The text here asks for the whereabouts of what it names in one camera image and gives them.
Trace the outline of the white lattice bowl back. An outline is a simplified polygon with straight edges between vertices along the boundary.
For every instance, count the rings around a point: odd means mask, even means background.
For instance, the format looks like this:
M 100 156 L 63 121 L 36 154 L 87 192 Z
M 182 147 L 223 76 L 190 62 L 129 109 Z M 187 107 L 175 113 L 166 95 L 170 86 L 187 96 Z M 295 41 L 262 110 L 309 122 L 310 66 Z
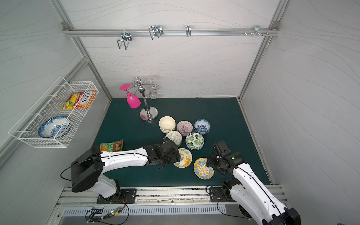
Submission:
M 166 137 L 167 138 L 181 138 L 182 139 L 182 135 L 178 131 L 171 131 L 171 132 L 166 134 Z

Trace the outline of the white lattice bowl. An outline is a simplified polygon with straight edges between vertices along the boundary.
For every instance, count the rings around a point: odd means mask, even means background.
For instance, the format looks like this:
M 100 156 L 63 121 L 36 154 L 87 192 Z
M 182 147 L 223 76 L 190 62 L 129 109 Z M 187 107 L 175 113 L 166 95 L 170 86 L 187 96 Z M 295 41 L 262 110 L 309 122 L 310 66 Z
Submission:
M 171 132 L 166 134 L 166 137 L 167 138 L 181 138 L 182 139 L 182 135 L 178 131 L 171 131 Z
M 173 141 L 177 147 L 179 147 L 182 144 L 182 139 L 181 138 L 170 138 L 171 141 Z

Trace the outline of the yellow leaf patterned bowl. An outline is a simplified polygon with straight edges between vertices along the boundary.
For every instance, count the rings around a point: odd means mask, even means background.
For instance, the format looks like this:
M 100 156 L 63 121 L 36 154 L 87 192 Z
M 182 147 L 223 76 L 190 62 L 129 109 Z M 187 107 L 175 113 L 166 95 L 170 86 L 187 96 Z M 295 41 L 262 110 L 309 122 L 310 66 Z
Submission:
M 191 162 L 192 162 L 192 154 L 191 152 L 188 150 L 188 149 L 185 149 L 185 148 L 179 148 L 178 149 L 179 151 L 179 154 L 180 154 L 180 162 L 175 162 L 174 165 L 177 167 L 177 168 L 186 168 L 188 167 Z

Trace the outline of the blue yellow floral bowl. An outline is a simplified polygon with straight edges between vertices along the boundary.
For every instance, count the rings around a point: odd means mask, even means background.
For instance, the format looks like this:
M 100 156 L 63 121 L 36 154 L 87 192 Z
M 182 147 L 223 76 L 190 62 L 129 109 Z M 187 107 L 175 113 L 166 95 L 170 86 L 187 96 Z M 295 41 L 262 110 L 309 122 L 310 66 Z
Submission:
M 193 169 L 196 176 L 202 180 L 208 180 L 213 177 L 215 171 L 212 167 L 206 165 L 207 158 L 201 157 L 194 163 Z

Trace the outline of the cream bowl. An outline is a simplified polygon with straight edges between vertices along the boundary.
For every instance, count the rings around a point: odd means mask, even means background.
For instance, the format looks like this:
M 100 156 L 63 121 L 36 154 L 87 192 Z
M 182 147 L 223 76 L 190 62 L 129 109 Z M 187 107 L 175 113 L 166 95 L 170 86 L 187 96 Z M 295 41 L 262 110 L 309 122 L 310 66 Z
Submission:
M 163 130 L 171 130 L 175 128 L 175 125 L 175 119 L 170 116 L 164 116 L 159 120 L 159 127 Z
M 174 131 L 174 130 L 175 130 L 175 127 L 173 127 L 172 129 L 163 129 L 162 127 L 160 127 L 160 130 L 161 130 L 161 132 L 163 132 L 164 134 L 167 134 L 167 133 L 169 133 L 169 132 L 171 132 L 171 131 Z

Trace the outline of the green leaf bowl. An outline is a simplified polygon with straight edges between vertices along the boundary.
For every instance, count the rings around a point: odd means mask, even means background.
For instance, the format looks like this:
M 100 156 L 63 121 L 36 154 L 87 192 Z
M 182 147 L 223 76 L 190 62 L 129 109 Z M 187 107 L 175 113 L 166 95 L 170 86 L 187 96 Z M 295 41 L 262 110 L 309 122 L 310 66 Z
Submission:
M 198 151 L 203 148 L 203 145 L 190 146 L 188 143 L 186 143 L 186 146 L 192 151 Z
M 204 137 L 199 133 L 193 132 L 186 136 L 185 142 L 190 146 L 204 145 Z

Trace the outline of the pink striped bowl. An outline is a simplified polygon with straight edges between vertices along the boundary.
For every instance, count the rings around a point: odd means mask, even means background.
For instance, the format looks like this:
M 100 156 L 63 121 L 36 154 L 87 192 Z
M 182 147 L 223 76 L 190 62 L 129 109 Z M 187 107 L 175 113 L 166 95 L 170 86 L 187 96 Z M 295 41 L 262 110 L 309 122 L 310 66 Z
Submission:
M 193 125 L 189 121 L 180 121 L 177 124 L 177 131 L 182 131 L 182 132 L 192 131 L 193 132 Z
M 190 132 L 182 132 L 182 131 L 179 131 L 179 133 L 180 133 L 182 136 L 187 136 L 188 134 L 192 133 L 192 131 L 190 131 Z

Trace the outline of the white lattice bowl front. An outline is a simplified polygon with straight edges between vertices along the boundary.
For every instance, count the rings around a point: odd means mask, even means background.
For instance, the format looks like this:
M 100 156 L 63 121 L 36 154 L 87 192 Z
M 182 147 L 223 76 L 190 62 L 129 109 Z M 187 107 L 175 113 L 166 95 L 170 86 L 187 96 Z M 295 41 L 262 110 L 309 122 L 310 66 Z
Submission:
M 181 138 L 170 138 L 171 141 L 173 141 L 177 147 L 179 147 L 182 144 L 182 139 Z

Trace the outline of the blue patterned bowl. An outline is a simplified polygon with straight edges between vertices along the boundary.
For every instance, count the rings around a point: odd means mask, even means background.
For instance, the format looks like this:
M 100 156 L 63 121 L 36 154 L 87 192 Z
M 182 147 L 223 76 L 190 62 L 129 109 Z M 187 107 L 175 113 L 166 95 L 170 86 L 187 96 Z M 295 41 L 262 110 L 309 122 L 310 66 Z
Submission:
M 201 135 L 207 134 L 210 130 L 209 129 L 195 129 L 195 131 Z

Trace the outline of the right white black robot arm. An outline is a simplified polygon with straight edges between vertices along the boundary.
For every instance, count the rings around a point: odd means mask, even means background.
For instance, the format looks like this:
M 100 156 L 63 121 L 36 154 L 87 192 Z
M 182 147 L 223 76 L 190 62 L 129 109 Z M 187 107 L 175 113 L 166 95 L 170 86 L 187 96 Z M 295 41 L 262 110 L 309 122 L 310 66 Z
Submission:
M 301 217 L 288 209 L 258 179 L 250 165 L 239 155 L 209 157 L 207 167 L 234 178 L 224 182 L 226 197 L 236 201 L 259 225 L 300 225 Z

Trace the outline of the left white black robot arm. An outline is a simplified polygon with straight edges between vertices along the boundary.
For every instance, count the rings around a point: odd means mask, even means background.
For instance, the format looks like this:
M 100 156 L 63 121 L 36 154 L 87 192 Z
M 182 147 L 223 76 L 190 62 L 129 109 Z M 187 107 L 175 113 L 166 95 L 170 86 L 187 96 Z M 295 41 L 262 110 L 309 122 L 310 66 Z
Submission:
M 119 152 L 100 151 L 92 147 L 71 163 L 71 190 L 74 193 L 90 190 L 112 201 L 121 195 L 121 189 L 117 180 L 104 175 L 106 172 L 126 167 L 168 165 L 180 160 L 180 153 L 173 142 Z

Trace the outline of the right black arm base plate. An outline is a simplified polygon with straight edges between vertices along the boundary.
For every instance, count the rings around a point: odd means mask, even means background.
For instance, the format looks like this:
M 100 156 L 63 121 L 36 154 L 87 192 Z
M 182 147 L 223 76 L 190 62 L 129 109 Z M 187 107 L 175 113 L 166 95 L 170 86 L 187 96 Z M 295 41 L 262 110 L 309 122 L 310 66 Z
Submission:
M 222 187 L 209 186 L 207 187 L 206 192 L 209 194 L 210 201 L 212 203 L 234 202 L 234 200 L 230 197 L 229 191 Z

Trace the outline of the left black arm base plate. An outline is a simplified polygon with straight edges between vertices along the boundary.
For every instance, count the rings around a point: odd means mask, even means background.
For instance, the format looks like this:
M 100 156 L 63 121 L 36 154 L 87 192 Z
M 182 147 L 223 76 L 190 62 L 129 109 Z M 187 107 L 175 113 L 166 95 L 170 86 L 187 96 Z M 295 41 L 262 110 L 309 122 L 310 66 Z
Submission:
M 97 204 L 133 204 L 137 196 L 136 188 L 119 188 L 114 195 L 104 198 L 98 195 Z

